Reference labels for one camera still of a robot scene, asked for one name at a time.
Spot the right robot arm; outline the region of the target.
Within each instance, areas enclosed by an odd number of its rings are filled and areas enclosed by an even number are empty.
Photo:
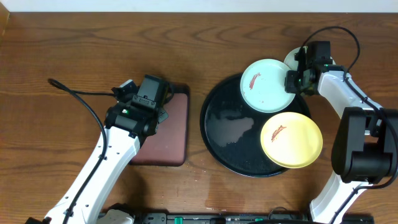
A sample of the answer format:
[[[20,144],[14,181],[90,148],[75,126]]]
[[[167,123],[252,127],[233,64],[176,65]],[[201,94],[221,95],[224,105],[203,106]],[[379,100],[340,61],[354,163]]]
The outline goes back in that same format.
[[[331,152],[332,175],[310,203],[313,222],[341,223],[365,190],[386,188],[397,178],[397,110],[377,104],[345,68],[332,64],[289,70],[285,90],[324,97],[341,119]]]

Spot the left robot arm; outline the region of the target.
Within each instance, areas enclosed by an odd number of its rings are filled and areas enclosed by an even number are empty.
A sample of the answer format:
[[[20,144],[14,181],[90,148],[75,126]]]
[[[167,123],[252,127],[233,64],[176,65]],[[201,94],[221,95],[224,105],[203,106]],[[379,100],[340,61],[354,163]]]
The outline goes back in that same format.
[[[121,172],[145,142],[162,144],[171,117],[163,100],[133,96],[111,107],[96,147],[77,178],[42,223],[134,223],[135,217],[116,208],[100,211]]]

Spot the yellow plate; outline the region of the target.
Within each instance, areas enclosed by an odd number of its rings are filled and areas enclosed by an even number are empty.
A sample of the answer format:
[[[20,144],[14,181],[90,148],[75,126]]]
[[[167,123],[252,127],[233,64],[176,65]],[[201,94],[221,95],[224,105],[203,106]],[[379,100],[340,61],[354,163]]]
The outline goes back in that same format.
[[[274,115],[261,129],[261,147],[274,163],[298,169],[313,163],[320,155],[323,137],[320,128],[309,117],[284,112]]]

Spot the light blue plate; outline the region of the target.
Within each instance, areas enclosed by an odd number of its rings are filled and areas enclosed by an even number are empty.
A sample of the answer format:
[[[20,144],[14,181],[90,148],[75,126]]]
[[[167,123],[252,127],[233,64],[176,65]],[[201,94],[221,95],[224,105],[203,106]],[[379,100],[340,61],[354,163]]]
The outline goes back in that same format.
[[[252,63],[242,74],[240,91],[243,100],[254,110],[275,113],[291,104],[295,95],[285,91],[285,77],[290,68],[274,59]]]
[[[303,48],[305,70],[315,69],[319,70],[320,67],[326,65],[335,65],[335,61],[331,57],[330,46],[323,47],[321,45],[309,45]],[[293,49],[285,58],[284,63],[291,70],[299,69],[299,56],[300,47]]]

